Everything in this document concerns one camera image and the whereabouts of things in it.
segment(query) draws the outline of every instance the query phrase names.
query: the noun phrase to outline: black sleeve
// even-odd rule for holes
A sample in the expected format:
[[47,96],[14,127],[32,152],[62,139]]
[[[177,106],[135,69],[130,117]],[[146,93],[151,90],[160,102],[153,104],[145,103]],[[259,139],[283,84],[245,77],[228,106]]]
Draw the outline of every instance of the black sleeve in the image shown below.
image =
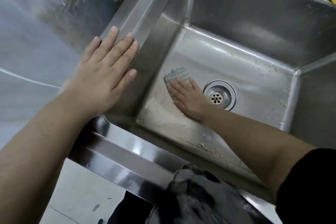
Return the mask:
[[276,212],[283,224],[336,223],[336,150],[307,153],[280,186]]

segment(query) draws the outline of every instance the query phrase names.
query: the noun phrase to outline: person's left arm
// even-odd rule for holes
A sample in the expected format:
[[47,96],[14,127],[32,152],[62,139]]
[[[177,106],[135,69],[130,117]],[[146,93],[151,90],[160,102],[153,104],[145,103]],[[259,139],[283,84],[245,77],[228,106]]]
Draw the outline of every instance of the person's left arm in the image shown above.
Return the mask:
[[84,125],[110,109],[135,79],[126,74],[139,44],[128,34],[115,44],[113,27],[105,40],[87,47],[77,73],[62,93],[44,108],[0,151],[0,222],[24,223],[31,208]]

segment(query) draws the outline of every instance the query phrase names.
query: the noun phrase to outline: drain strainer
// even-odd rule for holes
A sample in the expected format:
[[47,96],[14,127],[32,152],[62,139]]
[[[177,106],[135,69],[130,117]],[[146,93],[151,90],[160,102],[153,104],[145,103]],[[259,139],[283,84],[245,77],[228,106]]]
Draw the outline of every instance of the drain strainer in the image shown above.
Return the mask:
[[236,92],[233,87],[222,80],[209,82],[204,89],[204,94],[208,96],[214,105],[218,105],[225,110],[231,110],[236,103]]

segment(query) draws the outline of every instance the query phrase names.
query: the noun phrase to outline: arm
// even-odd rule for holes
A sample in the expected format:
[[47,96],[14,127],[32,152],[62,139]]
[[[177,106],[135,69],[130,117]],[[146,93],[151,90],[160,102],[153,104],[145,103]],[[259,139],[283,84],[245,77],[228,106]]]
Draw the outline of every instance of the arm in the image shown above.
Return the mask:
[[103,42],[91,42],[74,78],[0,151],[0,222],[25,221],[84,125],[106,112],[135,79],[126,70],[139,45],[128,35],[115,47],[113,27]]
[[291,168],[315,147],[267,124],[214,106],[196,82],[177,78],[169,90],[175,105],[219,134],[276,196]]

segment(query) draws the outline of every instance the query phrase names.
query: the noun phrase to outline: sink basin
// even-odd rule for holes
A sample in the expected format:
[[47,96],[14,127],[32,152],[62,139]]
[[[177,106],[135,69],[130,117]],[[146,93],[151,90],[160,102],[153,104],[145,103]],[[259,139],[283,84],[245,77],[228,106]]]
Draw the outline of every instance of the sink basin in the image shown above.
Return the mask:
[[105,115],[112,124],[270,201],[225,138],[174,106],[163,77],[184,67],[200,88],[232,86],[231,112],[336,148],[336,9],[328,0],[133,2],[107,27],[132,31],[141,44],[136,81]]

